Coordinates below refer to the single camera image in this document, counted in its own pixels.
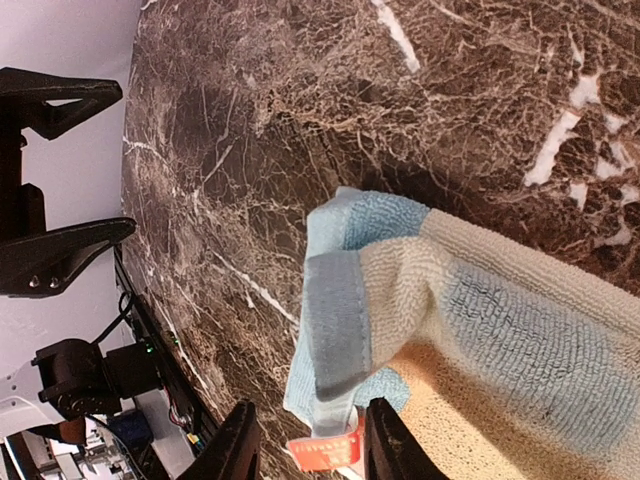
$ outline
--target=towel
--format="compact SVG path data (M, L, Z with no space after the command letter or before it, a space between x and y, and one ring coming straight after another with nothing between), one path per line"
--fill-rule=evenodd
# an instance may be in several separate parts
M640 300L409 199L308 217L284 407L315 437L385 397L452 480L640 478Z

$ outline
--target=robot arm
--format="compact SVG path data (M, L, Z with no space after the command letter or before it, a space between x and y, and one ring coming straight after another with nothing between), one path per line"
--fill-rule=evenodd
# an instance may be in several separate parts
M40 371L31 363L0 378L0 438L65 420L50 403L40 401L38 394L43 389Z

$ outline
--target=black clamp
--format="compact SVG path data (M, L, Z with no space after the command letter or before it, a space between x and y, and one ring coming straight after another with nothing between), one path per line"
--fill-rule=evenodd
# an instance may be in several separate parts
M0 295L58 295L135 231L132 219L114 218L47 232L42 190L22 184L23 128L53 140L121 98L115 81L0 69Z

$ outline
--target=brown marble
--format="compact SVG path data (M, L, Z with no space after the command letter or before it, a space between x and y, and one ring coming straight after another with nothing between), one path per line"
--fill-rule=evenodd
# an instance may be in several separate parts
M305 216L338 185L640 293L638 0L160 0L133 64L126 263L215 414L258 404L269 478L299 475L281 447L304 428L281 402ZM548 181L525 185L545 158Z

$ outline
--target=cable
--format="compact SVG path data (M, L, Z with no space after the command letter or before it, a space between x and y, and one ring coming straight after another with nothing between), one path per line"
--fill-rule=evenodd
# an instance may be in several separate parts
M129 459L129 461L131 462L131 465L134 467L134 469L137 471L137 473L140 475L140 478L142 480L149 480L145 474L142 472L142 469L140 468L140 466L138 465L138 463L136 462L136 459L133 458L133 454L131 453L131 451L127 448L127 445L122 441L122 439L116 434L114 433L113 430L111 430L111 427L109 425L107 425L105 422L103 422L102 420L97 419L96 417L94 417L93 415L87 415L87 418L93 422L95 422L96 424L100 425L102 428L104 428L107 432L109 432L113 438L116 440L116 442L118 442L120 444L120 448L122 450L124 450L124 454L127 456L127 458Z
M122 307L122 301L127 298L127 296L129 296L129 302L127 303L126 307ZM134 296L129 294L129 292L124 292L122 295L120 295L120 300L118 301L118 310L120 310L120 315L118 315L115 320L113 322L111 322L107 328L105 328L104 332L102 332L98 338L96 338L92 344L93 345L98 345L100 343L102 343L109 335L111 335L111 332L113 332L116 327L118 325L120 325L120 323L122 323L123 320L127 319L127 315L129 315L129 313L131 312L131 309L133 309L133 302L134 302Z

